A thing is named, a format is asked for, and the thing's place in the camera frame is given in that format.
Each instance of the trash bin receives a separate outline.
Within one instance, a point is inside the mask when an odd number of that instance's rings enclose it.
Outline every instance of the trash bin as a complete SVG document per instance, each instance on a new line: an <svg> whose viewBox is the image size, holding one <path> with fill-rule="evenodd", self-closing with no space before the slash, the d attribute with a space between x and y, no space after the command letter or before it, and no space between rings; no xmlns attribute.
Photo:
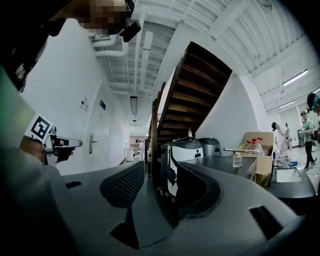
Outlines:
<svg viewBox="0 0 320 256"><path fill-rule="evenodd" d="M198 138L197 141L202 145L204 157L221 157L221 147L219 140L217 140L216 138Z"/></svg>

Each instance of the mesh vent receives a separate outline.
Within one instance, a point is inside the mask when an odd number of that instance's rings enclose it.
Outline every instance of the mesh vent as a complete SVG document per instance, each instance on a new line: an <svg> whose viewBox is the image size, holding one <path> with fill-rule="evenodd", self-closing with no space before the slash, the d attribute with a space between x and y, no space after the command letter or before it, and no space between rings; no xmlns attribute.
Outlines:
<svg viewBox="0 0 320 256"><path fill-rule="evenodd" d="M100 192L114 207L130 207L145 182L144 173L145 163L139 161L103 180Z"/></svg>
<svg viewBox="0 0 320 256"><path fill-rule="evenodd" d="M115 188L127 199L133 201L144 182L143 169L137 169L120 179Z"/></svg>

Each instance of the hand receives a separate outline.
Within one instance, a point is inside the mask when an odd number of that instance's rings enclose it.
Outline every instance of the hand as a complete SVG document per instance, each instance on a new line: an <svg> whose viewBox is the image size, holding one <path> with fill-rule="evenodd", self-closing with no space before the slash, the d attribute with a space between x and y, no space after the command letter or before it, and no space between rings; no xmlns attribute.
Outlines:
<svg viewBox="0 0 320 256"><path fill-rule="evenodd" d="M28 153L28 154L36 157L41 163L43 163L45 150L44 150L42 143L39 140L34 140L30 137L23 136L23 139L20 144L20 149L23 152Z"/></svg>

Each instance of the white wall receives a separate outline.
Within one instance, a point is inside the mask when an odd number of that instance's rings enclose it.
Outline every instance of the white wall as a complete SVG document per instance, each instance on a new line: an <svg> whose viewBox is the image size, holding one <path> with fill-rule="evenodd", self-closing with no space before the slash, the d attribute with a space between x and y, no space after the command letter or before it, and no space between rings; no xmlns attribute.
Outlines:
<svg viewBox="0 0 320 256"><path fill-rule="evenodd" d="M243 143L246 132L258 132L252 102L240 78L232 73L219 99L201 124L195 136L219 140L222 155L230 156L223 148L236 149Z"/></svg>
<svg viewBox="0 0 320 256"><path fill-rule="evenodd" d="M111 95L106 68L102 67L100 61L103 60L94 56L88 33L75 20L69 19L58 36L49 37L42 57L28 75L22 95L37 113L56 126L59 136L85 141L90 110L103 81L106 94L114 106L110 122L119 124L110 133L110 143L117 147L120 137L129 142L128 124L118 98ZM88 112L79 107L85 98ZM79 147L68 161L58 163L56 167L60 173L85 172L84 150L84 146ZM117 150L111 152L109 156L106 155L106 161L115 155L117 161L120 160L123 153L118 154Z"/></svg>

